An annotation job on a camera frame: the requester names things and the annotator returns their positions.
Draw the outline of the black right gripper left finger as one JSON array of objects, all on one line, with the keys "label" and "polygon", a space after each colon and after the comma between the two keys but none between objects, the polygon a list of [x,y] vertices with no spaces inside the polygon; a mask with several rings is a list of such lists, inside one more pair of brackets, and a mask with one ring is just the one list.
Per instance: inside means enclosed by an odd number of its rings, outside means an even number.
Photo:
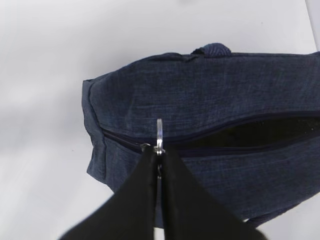
[{"label": "black right gripper left finger", "polygon": [[123,185],[62,240],[152,240],[157,203],[158,163],[152,146]]}]

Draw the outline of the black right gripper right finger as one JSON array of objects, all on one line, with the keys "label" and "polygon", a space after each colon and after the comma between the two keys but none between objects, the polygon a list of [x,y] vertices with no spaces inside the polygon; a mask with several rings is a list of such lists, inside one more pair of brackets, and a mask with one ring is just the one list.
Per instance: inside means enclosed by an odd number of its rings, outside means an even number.
[{"label": "black right gripper right finger", "polygon": [[265,240],[215,200],[173,147],[161,160],[161,210],[166,240]]}]

